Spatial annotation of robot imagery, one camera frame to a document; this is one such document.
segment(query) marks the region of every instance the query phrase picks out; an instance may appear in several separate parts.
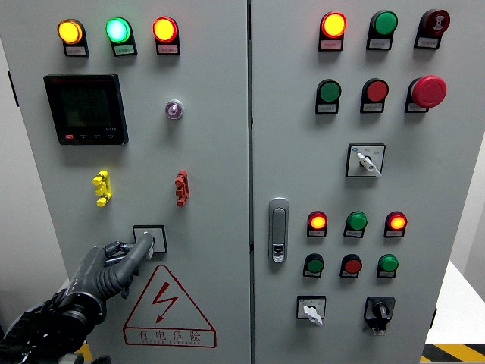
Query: white wall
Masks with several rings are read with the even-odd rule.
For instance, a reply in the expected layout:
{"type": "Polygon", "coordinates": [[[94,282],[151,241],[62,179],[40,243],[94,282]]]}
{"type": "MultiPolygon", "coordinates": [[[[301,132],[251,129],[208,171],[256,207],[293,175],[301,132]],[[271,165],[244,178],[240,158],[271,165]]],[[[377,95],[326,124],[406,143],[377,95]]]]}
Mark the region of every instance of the white wall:
{"type": "Polygon", "coordinates": [[[0,325],[45,301],[67,279],[0,40],[0,325]]]}

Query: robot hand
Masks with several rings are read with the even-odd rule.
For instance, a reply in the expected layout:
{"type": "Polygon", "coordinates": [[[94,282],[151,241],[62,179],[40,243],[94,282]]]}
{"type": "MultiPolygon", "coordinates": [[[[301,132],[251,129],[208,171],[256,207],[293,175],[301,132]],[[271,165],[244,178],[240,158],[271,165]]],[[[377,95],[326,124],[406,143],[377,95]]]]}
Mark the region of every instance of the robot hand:
{"type": "Polygon", "coordinates": [[[25,312],[0,341],[0,364],[58,363],[63,355],[80,349],[86,336],[105,320],[106,300],[120,292],[127,298],[143,257],[152,257],[154,242],[144,233],[136,244],[92,248],[69,286],[25,312]]]}

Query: triangular warning sign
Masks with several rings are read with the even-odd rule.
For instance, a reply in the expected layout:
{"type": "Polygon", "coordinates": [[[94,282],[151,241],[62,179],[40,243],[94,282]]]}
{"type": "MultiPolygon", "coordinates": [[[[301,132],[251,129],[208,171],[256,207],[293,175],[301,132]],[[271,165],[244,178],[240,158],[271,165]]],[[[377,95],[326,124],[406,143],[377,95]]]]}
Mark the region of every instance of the triangular warning sign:
{"type": "Polygon", "coordinates": [[[216,332],[165,265],[153,271],[123,326],[127,345],[216,347],[216,332]]]}

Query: white switch handle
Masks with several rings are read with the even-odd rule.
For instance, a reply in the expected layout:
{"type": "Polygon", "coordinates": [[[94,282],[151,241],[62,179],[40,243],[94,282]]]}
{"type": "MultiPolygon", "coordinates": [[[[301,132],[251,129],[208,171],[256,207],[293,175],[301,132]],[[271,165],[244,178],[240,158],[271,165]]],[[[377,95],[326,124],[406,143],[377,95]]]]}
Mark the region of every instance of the white switch handle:
{"type": "Polygon", "coordinates": [[[379,172],[376,165],[372,163],[372,161],[368,157],[364,157],[364,155],[360,152],[357,152],[357,156],[359,161],[361,162],[361,165],[363,165],[365,169],[367,169],[377,178],[382,177],[382,174],[379,172]]]}
{"type": "Polygon", "coordinates": [[[314,307],[303,306],[303,311],[308,320],[319,326],[324,325],[321,321],[321,316],[317,314],[317,310],[314,307]]]}

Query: red indicator light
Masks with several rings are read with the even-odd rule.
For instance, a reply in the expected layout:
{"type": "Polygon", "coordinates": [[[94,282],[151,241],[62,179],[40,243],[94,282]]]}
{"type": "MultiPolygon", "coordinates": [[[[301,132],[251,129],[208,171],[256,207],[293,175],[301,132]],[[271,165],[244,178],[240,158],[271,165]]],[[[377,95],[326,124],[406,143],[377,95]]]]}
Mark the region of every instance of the red indicator light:
{"type": "Polygon", "coordinates": [[[341,37],[347,28],[347,19],[342,13],[331,12],[324,16],[321,22],[321,30],[329,38],[341,37]]]}
{"type": "Polygon", "coordinates": [[[402,230],[408,224],[408,219],[402,212],[392,212],[387,216],[386,223],[392,230],[402,230]]]}
{"type": "Polygon", "coordinates": [[[162,43],[172,42],[178,34],[178,26],[171,17],[160,17],[153,23],[153,34],[162,43]]]}
{"type": "Polygon", "coordinates": [[[327,216],[323,212],[312,212],[308,217],[308,225],[315,230],[323,229],[327,226],[327,216]]]}
{"type": "Polygon", "coordinates": [[[367,97],[372,102],[380,102],[384,100],[389,93],[389,87],[381,80],[376,80],[367,88],[367,97]]]}

